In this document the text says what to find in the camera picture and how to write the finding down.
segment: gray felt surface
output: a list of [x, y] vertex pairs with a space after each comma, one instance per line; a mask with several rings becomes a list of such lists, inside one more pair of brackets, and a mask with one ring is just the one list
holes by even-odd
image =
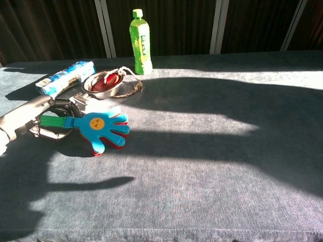
[[[74, 61], [1, 68], [0, 114]], [[106, 101], [129, 116], [123, 150], [92, 157], [78, 133], [8, 145], [0, 241], [323, 241], [323, 52], [153, 65], [143, 93]]]

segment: metal bowl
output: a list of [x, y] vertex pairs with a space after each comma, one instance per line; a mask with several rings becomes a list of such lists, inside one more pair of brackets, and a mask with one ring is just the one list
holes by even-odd
[[83, 83], [82, 83], [82, 90], [94, 97], [96, 97], [97, 99], [106, 99], [108, 97], [113, 97], [117, 94], [117, 92], [120, 89], [120, 85], [123, 81], [124, 76], [123, 75], [119, 75], [120, 76], [120, 80], [118, 82], [117, 85], [105, 90], [105, 91], [91, 91], [92, 86], [97, 83], [98, 80], [100, 80], [102, 77], [104, 77], [106, 74], [108, 74], [110, 72], [108, 71], [103, 71], [103, 72], [99, 72], [96, 73], [90, 77], [88, 77]]

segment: dark curtain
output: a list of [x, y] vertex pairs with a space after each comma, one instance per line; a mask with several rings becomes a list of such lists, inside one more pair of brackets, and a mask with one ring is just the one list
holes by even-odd
[[0, 62], [106, 57], [93, 0], [0, 0]]
[[280, 50], [298, 2], [230, 0], [221, 53]]
[[323, 50], [323, 0], [308, 0], [289, 50]]
[[107, 0], [117, 56], [132, 56], [132, 10], [150, 27], [151, 55], [208, 54], [216, 0]]

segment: green bottle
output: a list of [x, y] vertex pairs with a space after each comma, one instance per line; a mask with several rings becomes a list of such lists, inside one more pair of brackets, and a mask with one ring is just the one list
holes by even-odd
[[142, 18], [141, 9], [134, 9], [132, 16], [134, 20], [130, 23], [129, 31], [135, 56], [135, 72], [139, 75], [149, 74], [152, 72], [149, 25]]

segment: blue plastic hand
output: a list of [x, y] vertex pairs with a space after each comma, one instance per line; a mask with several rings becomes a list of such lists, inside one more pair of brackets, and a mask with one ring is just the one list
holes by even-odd
[[125, 139], [120, 135], [129, 134], [128, 125], [121, 125], [128, 122], [128, 117], [124, 114], [114, 116], [115, 113], [88, 113], [82, 118], [67, 117], [66, 128], [78, 128], [81, 134], [90, 142], [96, 154], [102, 154], [105, 150], [100, 138], [105, 138], [116, 147], [123, 147]]

